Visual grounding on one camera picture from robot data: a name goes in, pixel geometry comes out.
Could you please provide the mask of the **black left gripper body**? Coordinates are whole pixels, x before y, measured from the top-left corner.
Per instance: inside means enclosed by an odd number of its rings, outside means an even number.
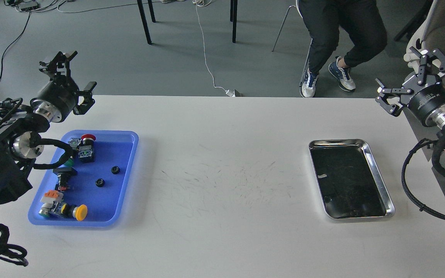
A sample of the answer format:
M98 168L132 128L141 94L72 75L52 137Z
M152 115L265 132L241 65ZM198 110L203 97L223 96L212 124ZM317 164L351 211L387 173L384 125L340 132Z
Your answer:
M30 100L34 113L44 116L48 122L63 122L71 112L79 115L77 104L78 85L73 81L49 81L39 95Z

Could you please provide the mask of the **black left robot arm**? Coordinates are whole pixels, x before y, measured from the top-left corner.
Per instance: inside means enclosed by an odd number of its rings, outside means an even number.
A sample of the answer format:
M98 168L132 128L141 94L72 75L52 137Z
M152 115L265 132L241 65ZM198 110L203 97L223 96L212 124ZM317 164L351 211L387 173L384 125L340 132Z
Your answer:
M32 188L32 169L49 170L63 165L73 154L69 144L42 138L52 122L63 122L72 112L83 115L95 103L91 81L80 90L71 77L70 62L77 55L58 52L50 61L39 62L39 70L49 77L29 105L22 98L0 102L0 205L16 201ZM0 224L0 260L26 267L27 250L10 244L9 228Z

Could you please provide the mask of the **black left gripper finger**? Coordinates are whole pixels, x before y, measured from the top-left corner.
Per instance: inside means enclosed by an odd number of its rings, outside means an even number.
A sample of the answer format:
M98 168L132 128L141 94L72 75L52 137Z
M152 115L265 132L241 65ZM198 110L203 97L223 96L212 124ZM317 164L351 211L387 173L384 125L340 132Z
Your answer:
M73 93L75 98L75 106L73 107L73 113L75 115L85 115L89 109L95 104L92 91L97 86L96 81L90 81L84 90L78 90Z
M59 51L50 61L40 61L39 71L46 74L53 83L71 87L75 83L71 77L70 61L77 54L78 51L72 53Z

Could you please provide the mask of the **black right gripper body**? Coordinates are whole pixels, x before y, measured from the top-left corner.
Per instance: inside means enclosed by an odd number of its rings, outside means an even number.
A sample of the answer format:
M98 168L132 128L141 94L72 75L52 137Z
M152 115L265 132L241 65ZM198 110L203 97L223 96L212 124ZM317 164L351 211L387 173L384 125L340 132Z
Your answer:
M407 107L424 127L445 126L445 86L441 78L429 75L425 85L418 84L418 76L412 73L406 77L402 88L408 94L401 96L401 103Z

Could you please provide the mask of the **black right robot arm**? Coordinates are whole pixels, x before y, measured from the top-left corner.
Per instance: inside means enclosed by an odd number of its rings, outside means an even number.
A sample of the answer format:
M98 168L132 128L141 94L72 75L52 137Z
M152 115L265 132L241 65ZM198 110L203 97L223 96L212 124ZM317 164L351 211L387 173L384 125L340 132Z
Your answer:
M440 129L431 155L434 169L445 177L440 156L445 150L445 54L440 49L419 51L410 47L408 58L418 63L415 74L408 76L400 88L379 85L376 102L392 116L399 116L407 108L424 127Z

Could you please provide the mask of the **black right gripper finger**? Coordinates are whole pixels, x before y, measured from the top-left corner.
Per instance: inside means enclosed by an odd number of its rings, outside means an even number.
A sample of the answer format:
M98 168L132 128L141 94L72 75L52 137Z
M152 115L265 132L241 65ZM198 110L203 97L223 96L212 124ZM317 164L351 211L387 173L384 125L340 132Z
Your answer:
M408 67L415 71L416 84L428 84L428 76L445 77L445 54L440 49L419 51L411 46L408 50Z
M414 90L411 88L386 88L379 78L375 81L378 83L378 96L375 98L376 102L390 115L398 117L404 107L408 106L411 98L414 95ZM397 102L390 104L388 100L398 98Z

